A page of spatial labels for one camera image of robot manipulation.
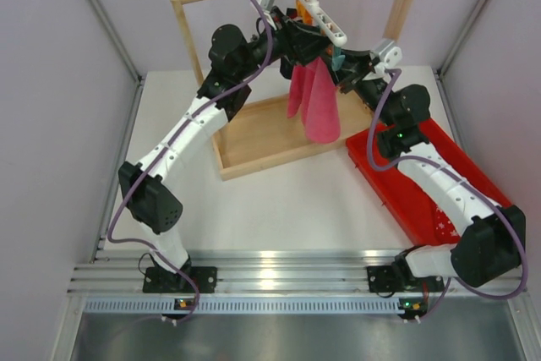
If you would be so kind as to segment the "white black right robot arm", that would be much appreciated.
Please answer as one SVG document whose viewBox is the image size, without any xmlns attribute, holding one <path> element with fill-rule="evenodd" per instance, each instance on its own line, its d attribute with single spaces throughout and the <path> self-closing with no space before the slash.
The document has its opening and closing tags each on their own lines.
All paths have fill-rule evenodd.
<svg viewBox="0 0 541 361">
<path fill-rule="evenodd" d="M 395 261 L 396 284 L 411 291 L 427 276 L 443 276 L 479 297 L 497 299 L 480 288 L 519 269 L 517 287 L 500 298 L 523 293 L 529 276 L 525 215 L 517 206 L 504 206 L 483 194 L 423 132 L 422 124 L 430 120 L 427 88 L 411 84 L 396 90 L 402 71 L 375 52 L 346 50 L 337 57 L 327 52 L 323 59 L 340 92 L 354 92 L 374 114 L 366 143 L 369 167 L 376 172 L 395 169 L 412 181 L 458 235 L 454 244 L 425 244 L 401 252 Z"/>
</svg>

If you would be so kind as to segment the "white clip hanger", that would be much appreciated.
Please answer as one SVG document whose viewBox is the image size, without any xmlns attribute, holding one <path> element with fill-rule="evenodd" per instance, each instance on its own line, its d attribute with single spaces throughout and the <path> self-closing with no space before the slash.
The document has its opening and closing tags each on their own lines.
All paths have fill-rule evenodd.
<svg viewBox="0 0 541 361">
<path fill-rule="evenodd" d="M 319 0 L 296 0 L 303 6 L 303 10 L 311 17 L 313 24 L 331 40 L 336 47 L 344 47 L 347 35 L 342 28 L 320 6 Z"/>
</svg>

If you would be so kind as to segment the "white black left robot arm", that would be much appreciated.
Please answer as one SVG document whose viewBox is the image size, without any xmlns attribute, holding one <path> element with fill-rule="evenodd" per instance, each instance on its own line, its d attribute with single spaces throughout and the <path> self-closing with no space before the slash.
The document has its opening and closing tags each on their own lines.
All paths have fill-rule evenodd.
<svg viewBox="0 0 541 361">
<path fill-rule="evenodd" d="M 291 18 L 279 8 L 260 16 L 264 31 L 247 40 L 236 25 L 223 25 L 212 35 L 211 69 L 189 109 L 146 156 L 124 162 L 118 171 L 123 203 L 141 224 L 141 243 L 150 251 L 145 271 L 146 293 L 195 290 L 192 263 L 178 231 L 183 205 L 173 182 L 195 153 L 238 114 L 251 89 L 249 82 L 275 61 L 289 79 L 296 65 L 305 66 L 331 45 L 319 27 Z"/>
</svg>

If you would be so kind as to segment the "red patterned sock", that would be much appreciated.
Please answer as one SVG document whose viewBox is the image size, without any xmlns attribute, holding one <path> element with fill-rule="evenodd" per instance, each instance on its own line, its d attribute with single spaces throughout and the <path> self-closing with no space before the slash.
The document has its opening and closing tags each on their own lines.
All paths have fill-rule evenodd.
<svg viewBox="0 0 541 361">
<path fill-rule="evenodd" d="M 435 241 L 439 244 L 457 243 L 460 239 L 455 226 L 445 212 L 435 205 L 432 209 L 433 231 Z"/>
</svg>

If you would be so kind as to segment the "teal end clothes peg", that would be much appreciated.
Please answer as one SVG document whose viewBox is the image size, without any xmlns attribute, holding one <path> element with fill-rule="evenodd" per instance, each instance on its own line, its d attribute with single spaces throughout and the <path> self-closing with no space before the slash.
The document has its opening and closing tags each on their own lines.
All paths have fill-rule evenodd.
<svg viewBox="0 0 541 361">
<path fill-rule="evenodd" d="M 333 72 L 337 72 L 343 65 L 345 56 L 342 54 L 342 49 L 334 45 L 333 56 L 331 57 L 331 69 Z"/>
</svg>

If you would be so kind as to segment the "pink towel sock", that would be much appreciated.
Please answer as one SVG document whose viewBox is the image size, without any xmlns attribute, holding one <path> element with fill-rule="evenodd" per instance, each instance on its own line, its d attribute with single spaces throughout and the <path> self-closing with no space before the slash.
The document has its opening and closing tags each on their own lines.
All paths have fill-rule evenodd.
<svg viewBox="0 0 541 361">
<path fill-rule="evenodd" d="M 287 117 L 300 115 L 308 140 L 326 145 L 341 134 L 336 86 L 322 57 L 296 65 L 289 88 Z"/>
</svg>

